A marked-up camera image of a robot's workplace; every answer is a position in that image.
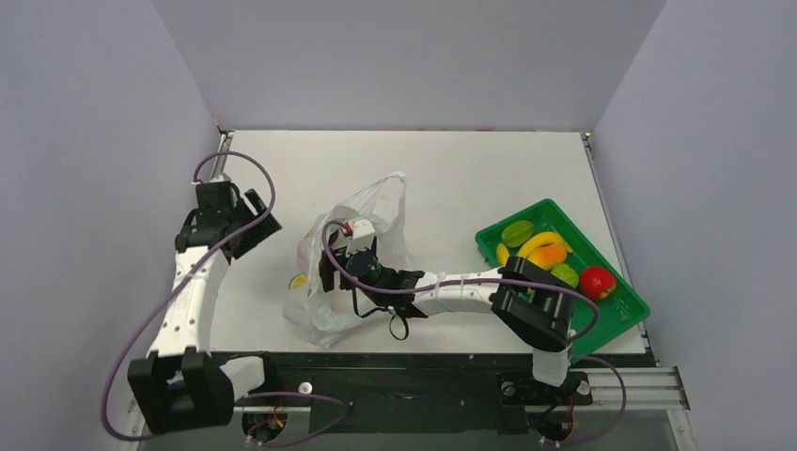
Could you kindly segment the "white plastic bag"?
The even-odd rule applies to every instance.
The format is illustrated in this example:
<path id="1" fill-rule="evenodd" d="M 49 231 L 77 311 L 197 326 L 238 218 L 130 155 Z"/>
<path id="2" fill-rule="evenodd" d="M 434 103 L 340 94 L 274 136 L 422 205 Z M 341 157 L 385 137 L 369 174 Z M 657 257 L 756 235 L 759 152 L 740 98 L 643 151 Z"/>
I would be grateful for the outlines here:
<path id="1" fill-rule="evenodd" d="M 339 291 L 351 289 L 352 281 L 338 270 L 375 286 L 410 268 L 406 192 L 407 176 L 391 173 L 320 214 L 299 241 L 296 262 L 304 280 L 291 281 L 298 293 L 283 317 L 310 344 L 328 348 L 382 313 L 347 305 Z"/>

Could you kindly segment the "green fake starfruit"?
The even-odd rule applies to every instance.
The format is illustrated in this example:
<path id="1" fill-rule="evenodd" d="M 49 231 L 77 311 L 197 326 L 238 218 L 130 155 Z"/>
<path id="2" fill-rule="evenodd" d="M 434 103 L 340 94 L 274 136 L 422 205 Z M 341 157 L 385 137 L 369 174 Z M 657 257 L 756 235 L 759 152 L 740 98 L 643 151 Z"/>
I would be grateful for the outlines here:
<path id="1" fill-rule="evenodd" d="M 507 248 L 519 248 L 534 235 L 534 225 L 520 220 L 507 225 L 501 232 L 500 240 Z"/>

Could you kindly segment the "long yellow fake banana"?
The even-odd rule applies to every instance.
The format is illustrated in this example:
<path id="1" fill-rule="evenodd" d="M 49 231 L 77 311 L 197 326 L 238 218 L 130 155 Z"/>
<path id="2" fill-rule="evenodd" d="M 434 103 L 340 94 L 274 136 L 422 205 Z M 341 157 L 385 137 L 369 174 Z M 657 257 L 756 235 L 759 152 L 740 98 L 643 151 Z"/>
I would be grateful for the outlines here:
<path id="1" fill-rule="evenodd" d="M 564 238 L 553 231 L 543 231 L 532 236 L 516 251 L 516 256 L 527 257 L 532 251 L 540 247 L 545 247 L 553 244 L 562 245 L 568 253 L 572 253 L 571 246 L 564 240 Z"/>

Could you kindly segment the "orange yellow fake mango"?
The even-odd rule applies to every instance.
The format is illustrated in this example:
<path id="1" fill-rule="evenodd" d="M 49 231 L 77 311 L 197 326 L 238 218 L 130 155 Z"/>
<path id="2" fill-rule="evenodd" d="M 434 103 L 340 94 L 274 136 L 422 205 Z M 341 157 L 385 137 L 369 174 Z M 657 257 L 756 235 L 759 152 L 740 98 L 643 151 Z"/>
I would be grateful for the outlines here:
<path id="1" fill-rule="evenodd" d="M 527 259 L 534 265 L 549 272 L 555 266 L 563 264 L 569 254 L 568 248 L 564 244 L 554 243 L 534 249 Z"/>

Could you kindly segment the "green fake lime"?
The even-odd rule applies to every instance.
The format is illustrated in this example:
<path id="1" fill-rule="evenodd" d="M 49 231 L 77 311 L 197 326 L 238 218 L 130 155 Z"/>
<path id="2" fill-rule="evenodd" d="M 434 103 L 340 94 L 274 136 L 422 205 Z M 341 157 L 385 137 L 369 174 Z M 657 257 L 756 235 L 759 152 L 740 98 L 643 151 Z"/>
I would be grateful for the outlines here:
<path id="1" fill-rule="evenodd" d="M 580 273 L 567 263 L 554 265 L 550 270 L 550 274 L 571 288 L 579 287 Z"/>

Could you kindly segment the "red fake apple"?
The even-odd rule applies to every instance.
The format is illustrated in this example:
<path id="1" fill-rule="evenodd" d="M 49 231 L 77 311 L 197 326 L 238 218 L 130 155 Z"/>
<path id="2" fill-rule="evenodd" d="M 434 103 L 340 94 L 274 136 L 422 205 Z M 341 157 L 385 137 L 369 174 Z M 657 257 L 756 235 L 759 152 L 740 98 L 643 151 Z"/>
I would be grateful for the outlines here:
<path id="1" fill-rule="evenodd" d="M 579 289 L 594 302 L 610 297 L 617 288 L 617 279 L 604 267 L 592 266 L 580 273 Z"/>

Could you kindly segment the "small yellow fake banana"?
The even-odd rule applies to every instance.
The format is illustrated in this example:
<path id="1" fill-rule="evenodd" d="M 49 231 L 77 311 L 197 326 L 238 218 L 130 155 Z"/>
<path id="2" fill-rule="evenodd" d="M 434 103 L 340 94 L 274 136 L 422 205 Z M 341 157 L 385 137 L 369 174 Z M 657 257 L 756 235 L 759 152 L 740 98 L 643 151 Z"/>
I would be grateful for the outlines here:
<path id="1" fill-rule="evenodd" d="M 500 266 L 506 266 L 511 254 L 509 249 L 502 242 L 499 242 L 495 248 L 495 256 Z"/>

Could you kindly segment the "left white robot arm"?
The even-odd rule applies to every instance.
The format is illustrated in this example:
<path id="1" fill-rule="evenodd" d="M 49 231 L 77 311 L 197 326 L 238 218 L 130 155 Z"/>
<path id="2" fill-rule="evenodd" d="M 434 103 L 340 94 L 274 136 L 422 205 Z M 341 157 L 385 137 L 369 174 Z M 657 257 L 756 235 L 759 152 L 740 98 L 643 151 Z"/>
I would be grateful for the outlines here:
<path id="1" fill-rule="evenodd" d="M 233 260 L 281 225 L 258 193 L 225 179 L 199 183 L 196 207 L 175 238 L 173 293 L 146 357 L 132 360 L 127 380 L 155 435 L 227 425 L 236 402 L 249 396 L 268 404 L 280 378 L 259 356 L 219 363 L 211 352 L 211 323 L 219 290 Z"/>

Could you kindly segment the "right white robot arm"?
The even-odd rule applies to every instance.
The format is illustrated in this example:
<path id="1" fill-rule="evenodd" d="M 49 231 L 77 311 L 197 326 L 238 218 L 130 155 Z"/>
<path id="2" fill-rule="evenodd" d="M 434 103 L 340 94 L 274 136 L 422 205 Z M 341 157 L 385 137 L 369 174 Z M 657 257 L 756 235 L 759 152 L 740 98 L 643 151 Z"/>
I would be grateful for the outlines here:
<path id="1" fill-rule="evenodd" d="M 372 250 L 339 249 L 319 263 L 324 291 L 362 291 L 378 313 L 402 321 L 448 313 L 493 314 L 532 349 L 532 393 L 553 401 L 568 387 L 576 293 L 520 257 L 487 272 L 397 271 Z"/>

